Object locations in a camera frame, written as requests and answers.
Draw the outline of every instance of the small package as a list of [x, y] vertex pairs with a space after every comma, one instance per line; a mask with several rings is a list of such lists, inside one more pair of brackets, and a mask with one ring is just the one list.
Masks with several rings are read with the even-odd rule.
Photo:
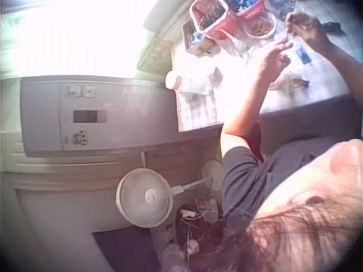
[[204, 34], [198, 33], [194, 27], [193, 21], [188, 21], [183, 25], [183, 40], [185, 50], [195, 56], [210, 51], [216, 42], [207, 38]]
[[309, 57], [309, 55], [306, 53], [304, 47], [300, 46], [297, 50], [296, 50], [296, 54], [299, 57], [299, 59], [301, 60], [301, 62], [305, 65], [307, 63], [311, 62], [311, 58]]
[[310, 82], [304, 80], [300, 75], [288, 73], [281, 75], [275, 82], [271, 83], [269, 90], [279, 90], [289, 93], [291, 91], [303, 91], [309, 87]]

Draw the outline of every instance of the jar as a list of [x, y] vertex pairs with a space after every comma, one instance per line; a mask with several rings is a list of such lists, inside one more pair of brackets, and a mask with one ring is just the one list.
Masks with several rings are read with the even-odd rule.
[[181, 75], [177, 71], [170, 71], [166, 75], [165, 86], [171, 90], [199, 95], [208, 95], [212, 90], [207, 79]]

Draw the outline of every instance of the hand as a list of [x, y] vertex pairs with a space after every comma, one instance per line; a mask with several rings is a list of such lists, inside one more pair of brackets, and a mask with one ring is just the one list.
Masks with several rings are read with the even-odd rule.
[[300, 36], [316, 52], [325, 55], [334, 46], [317, 17], [301, 12], [291, 12], [286, 18], [286, 30], [293, 36]]
[[279, 41], [267, 51], [259, 67], [259, 78], [268, 84], [274, 82], [281, 74], [284, 68], [291, 63], [290, 58], [282, 51], [290, 49], [293, 44], [288, 40]]

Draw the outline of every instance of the blue card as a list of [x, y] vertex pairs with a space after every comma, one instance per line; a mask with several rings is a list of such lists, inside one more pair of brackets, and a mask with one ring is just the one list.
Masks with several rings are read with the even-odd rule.
[[309, 57], [309, 55], [306, 53], [305, 49], [302, 46], [300, 46], [296, 50], [296, 54], [299, 56], [299, 59], [302, 61], [303, 64], [311, 62], [311, 58]]

